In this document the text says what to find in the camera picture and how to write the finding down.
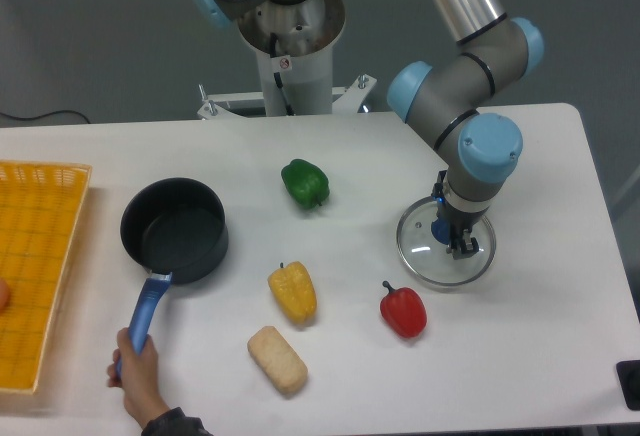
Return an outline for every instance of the saucepan handle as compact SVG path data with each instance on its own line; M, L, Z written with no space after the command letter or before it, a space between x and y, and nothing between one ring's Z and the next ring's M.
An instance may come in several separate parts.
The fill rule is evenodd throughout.
M160 298L169 289L169 286L171 286L171 274L152 274L144 282L129 324L129 339L131 339L136 354L140 354L142 348L144 348L153 313L156 310L156 306L158 306ZM120 376L122 360L118 361L116 370L118 371L118 376Z

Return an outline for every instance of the green bell pepper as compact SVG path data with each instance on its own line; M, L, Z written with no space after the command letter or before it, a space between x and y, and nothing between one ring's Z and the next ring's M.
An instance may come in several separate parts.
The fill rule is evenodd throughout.
M304 159L294 159L280 172L291 197L304 209L322 206L329 197L329 179L320 168Z

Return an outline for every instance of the cable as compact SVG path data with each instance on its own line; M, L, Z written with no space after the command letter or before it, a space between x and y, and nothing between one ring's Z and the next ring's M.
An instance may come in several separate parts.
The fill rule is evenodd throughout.
M278 35L276 33L271 33L271 37L269 39L269 56L271 59L276 57L276 43L278 42ZM284 108L287 111L287 116L295 116L295 111L289 100L287 99L287 95L284 92L284 85L282 84L282 77L280 76L280 71L276 71L273 73L273 78L276 81L276 86L280 90L280 95L282 96L282 102L284 103Z
M48 118L49 116L55 116L56 114L75 114L76 116L80 116L87 124L91 124L89 118L87 118L84 114L79 111L74 111L73 109L60 109L58 111L51 111L50 113L41 114L39 116L33 116L31 118L21 118L19 116L12 116L7 113L3 113L0 111L0 116L13 119L14 121L36 121L38 119Z

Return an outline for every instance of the sticker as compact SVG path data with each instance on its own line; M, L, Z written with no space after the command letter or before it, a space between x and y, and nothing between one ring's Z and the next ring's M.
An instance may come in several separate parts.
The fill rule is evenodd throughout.
M285 56L276 56L271 58L271 69L274 73L283 73L285 71L291 71L293 64L291 63L291 56L288 54Z

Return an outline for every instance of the glass lid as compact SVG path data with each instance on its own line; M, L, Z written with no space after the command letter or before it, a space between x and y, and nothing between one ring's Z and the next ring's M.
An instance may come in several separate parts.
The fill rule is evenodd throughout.
M400 218L396 239L398 251L411 271L424 281L438 286L459 286L478 279L489 268L496 252L496 236L491 223L483 216L471 236L479 251L471 257L454 259L447 245L431 232L438 219L438 204L424 198L412 204Z

